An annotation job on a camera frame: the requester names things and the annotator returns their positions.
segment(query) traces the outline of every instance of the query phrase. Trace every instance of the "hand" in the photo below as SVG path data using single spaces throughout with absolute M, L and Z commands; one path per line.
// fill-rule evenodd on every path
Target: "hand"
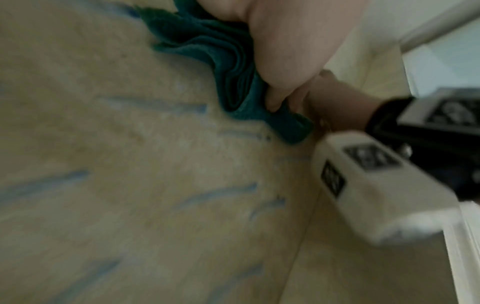
M 223 21 L 248 24 L 255 65 L 269 84 L 265 106 L 284 100 L 298 112 L 330 57 L 360 21 L 369 0 L 198 0 Z

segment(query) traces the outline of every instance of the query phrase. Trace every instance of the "beige floor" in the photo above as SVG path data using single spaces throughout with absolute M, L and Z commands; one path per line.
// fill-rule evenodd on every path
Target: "beige floor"
M 209 68 L 150 40 L 68 1 L 0 4 L 0 303 L 456 302 L 441 237 L 365 245 L 311 178 L 314 138 L 229 119 Z M 354 31 L 329 67 L 362 87 L 375 62 Z

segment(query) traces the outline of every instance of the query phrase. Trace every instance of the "finger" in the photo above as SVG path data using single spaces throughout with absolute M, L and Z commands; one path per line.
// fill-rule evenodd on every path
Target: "finger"
M 280 109 L 284 100 L 293 92 L 293 90 L 283 90 L 274 87 L 268 87 L 265 94 L 265 107 L 274 113 Z
M 304 103 L 304 99 L 307 94 L 310 92 L 312 88 L 312 84 L 314 83 L 315 77 L 298 87 L 290 96 L 287 97 L 288 106 L 290 111 L 297 113 L 302 108 L 302 104 Z

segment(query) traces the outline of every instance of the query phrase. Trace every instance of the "teal cloth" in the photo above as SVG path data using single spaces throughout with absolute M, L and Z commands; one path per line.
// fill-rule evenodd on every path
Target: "teal cloth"
M 276 113 L 266 110 L 264 97 L 268 86 L 255 69 L 248 27 L 215 19 L 195 0 L 174 2 L 177 13 L 136 7 L 149 30 L 161 41 L 153 48 L 210 65 L 220 104 L 231 117 L 263 120 L 290 144 L 305 139 L 313 129 L 308 118 L 291 113 L 286 102 Z

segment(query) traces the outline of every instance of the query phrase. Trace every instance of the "folded cloth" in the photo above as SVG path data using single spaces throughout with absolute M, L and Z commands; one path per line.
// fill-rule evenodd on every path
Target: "folded cloth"
M 174 0 L 177 13 L 135 7 L 149 30 L 160 39 L 159 52 L 203 61 L 213 69 L 223 109 L 240 120 L 263 120 L 286 142 L 295 144 L 313 129 L 308 118 L 291 113 L 287 103 L 270 113 L 264 106 L 267 84 L 255 69 L 253 40 L 243 23 L 215 19 L 195 0 Z

